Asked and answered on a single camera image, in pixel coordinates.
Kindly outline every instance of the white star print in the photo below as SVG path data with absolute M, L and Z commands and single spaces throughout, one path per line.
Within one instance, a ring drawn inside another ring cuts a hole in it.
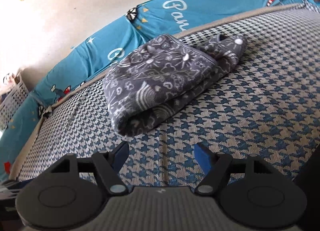
M 93 38 L 90 37 L 90 39 L 87 41 L 87 44 L 88 44 L 88 43 L 92 43 L 92 41 L 93 41 L 94 38 L 95 38 L 95 37 L 93 37 Z

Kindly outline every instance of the white basket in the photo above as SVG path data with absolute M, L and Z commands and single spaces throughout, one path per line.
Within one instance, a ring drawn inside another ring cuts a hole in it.
M 6 96 L 0 104 L 0 131 L 7 128 L 10 119 L 13 117 L 19 106 L 23 103 L 29 94 L 29 91 L 22 81 L 20 74 L 18 75 L 20 82 Z

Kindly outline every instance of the gray blanket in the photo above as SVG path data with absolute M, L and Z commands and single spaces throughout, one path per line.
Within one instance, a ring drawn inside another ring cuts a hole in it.
M 191 47 L 160 35 L 140 46 L 104 80 L 114 131 L 135 136 L 153 129 L 229 73 L 246 44 L 243 36 L 216 35 Z

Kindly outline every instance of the houndstooth fabric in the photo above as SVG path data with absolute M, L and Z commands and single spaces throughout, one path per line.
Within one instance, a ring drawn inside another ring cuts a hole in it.
M 320 15 L 305 8 L 267 13 L 194 33 L 188 45 L 215 34 L 244 35 L 235 70 L 148 134 L 122 138 L 111 130 L 102 82 L 53 111 L 19 175 L 34 178 L 66 153 L 91 156 L 122 140 L 130 155 L 120 177 L 129 186 L 195 187 L 203 173 L 193 144 L 234 158 L 259 154 L 294 178 L 320 143 Z

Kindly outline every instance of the white wall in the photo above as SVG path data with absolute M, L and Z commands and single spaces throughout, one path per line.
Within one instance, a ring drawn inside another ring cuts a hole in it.
M 29 88 L 88 36 L 148 0 L 0 0 L 0 76 L 25 67 Z

